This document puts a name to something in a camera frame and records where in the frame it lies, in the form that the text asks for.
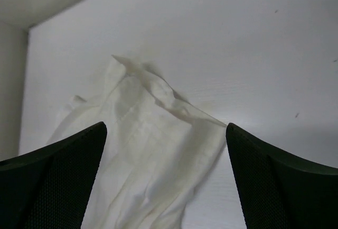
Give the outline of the white skirt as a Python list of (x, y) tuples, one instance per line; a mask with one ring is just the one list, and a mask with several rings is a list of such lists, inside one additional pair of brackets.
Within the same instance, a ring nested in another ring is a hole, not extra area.
[(180, 228), (225, 144), (226, 125), (180, 99), (144, 65), (113, 56), (99, 93), (75, 96), (53, 143), (97, 122), (107, 139), (82, 228)]

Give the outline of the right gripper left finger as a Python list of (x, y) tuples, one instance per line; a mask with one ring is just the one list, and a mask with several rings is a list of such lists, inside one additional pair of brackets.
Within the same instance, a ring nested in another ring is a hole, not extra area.
[(99, 122), (1, 161), (1, 228), (80, 228), (106, 138)]

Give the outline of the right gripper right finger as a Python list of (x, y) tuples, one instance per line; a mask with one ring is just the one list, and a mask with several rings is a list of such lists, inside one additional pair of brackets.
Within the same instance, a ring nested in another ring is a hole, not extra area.
[(337, 228), (337, 169), (230, 123), (226, 142), (247, 228)]

